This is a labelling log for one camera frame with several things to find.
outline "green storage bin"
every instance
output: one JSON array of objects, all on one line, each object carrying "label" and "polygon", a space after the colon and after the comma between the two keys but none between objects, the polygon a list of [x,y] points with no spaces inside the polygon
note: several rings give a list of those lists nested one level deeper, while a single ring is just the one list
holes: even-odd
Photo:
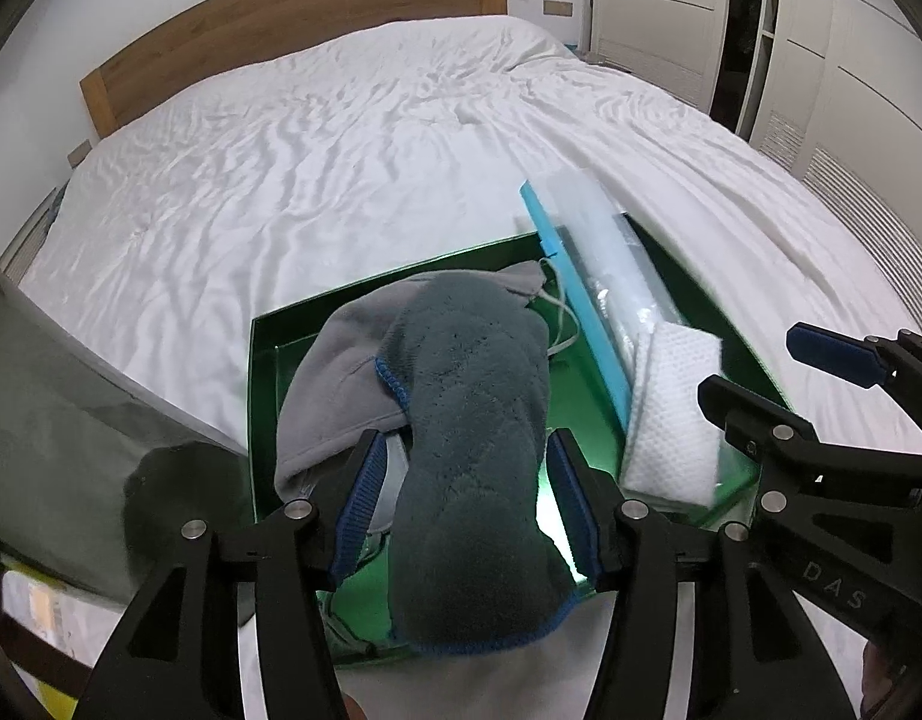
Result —
[{"label": "green storage bin", "polygon": [[[685,322],[722,338],[724,374],[786,406],[770,376],[717,306],[645,231],[637,225],[635,229]],[[277,415],[295,370],[330,314],[378,287],[423,271],[499,271],[543,256],[541,242],[531,233],[381,274],[257,317],[252,325],[248,373],[248,447],[258,518],[266,517],[282,504],[274,491]],[[552,324],[555,307],[543,300],[536,300],[532,307]],[[547,426],[570,428],[589,463],[616,476],[624,452],[624,435],[583,337],[551,361],[550,387]],[[757,472],[757,466],[740,454],[722,463],[714,509],[709,512],[700,509],[690,519],[703,523],[717,518],[756,482]],[[573,565],[544,467],[540,475],[538,522]],[[385,548],[349,577],[338,592],[324,596],[322,601],[330,612],[328,639],[339,664],[400,653],[386,644],[391,621],[387,610]]]}]

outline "mattress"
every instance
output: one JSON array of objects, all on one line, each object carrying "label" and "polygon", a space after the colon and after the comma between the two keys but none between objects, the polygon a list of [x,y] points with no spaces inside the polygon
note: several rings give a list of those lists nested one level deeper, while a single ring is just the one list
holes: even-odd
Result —
[{"label": "mattress", "polygon": [[[561,167],[631,198],[624,210],[822,440],[922,452],[885,394],[786,355],[794,322],[917,329],[851,233],[712,119],[509,17],[391,23],[190,87],[78,167],[21,286],[114,367],[246,445],[252,317],[522,232],[519,186]],[[857,697],[861,642],[814,614]],[[372,720],[580,717],[609,617],[598,598],[523,650],[342,682]]]}]

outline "dark gray cloth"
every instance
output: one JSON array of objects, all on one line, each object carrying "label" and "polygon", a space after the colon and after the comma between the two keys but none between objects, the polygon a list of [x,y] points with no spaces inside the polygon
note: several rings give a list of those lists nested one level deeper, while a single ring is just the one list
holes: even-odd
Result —
[{"label": "dark gray cloth", "polygon": [[361,432],[402,428],[407,417],[375,375],[375,355],[397,314],[441,272],[467,272],[501,285],[522,306],[544,286],[537,262],[503,271],[429,271],[374,290],[339,308],[304,356],[277,418],[275,490],[294,500],[316,478],[313,466],[353,447]]},{"label": "dark gray cloth", "polygon": [[414,435],[388,556],[395,635],[439,654],[546,635],[575,584],[535,517],[544,319],[485,279],[439,274],[397,317],[376,370]]}]

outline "microfiber cloth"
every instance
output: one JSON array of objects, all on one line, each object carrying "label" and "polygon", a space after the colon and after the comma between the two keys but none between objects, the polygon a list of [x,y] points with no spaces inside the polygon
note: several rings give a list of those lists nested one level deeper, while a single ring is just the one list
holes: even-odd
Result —
[{"label": "microfiber cloth", "polygon": [[720,338],[660,322],[637,341],[621,486],[648,502],[710,507],[720,431],[698,406],[698,384],[722,369]]},{"label": "microfiber cloth", "polygon": [[544,637],[575,601],[568,565],[535,518],[544,319],[498,284],[440,274],[388,331],[376,370],[414,436],[388,553],[395,636],[431,654]]},{"label": "microfiber cloth", "polygon": [[275,491],[282,501],[309,493],[322,470],[316,466],[351,449],[362,431],[390,433],[405,427],[405,412],[376,376],[375,355],[400,311],[439,272],[464,272],[496,284],[520,307],[541,292],[546,280],[537,262],[497,272],[428,271],[335,311],[295,371],[277,418]]}]

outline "headboard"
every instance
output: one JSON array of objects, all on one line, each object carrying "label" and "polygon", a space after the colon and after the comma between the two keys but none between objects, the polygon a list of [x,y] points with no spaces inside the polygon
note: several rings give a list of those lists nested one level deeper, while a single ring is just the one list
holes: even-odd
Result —
[{"label": "headboard", "polygon": [[393,20],[507,13],[507,0],[206,0],[139,37],[80,83],[102,138],[224,71]]}]

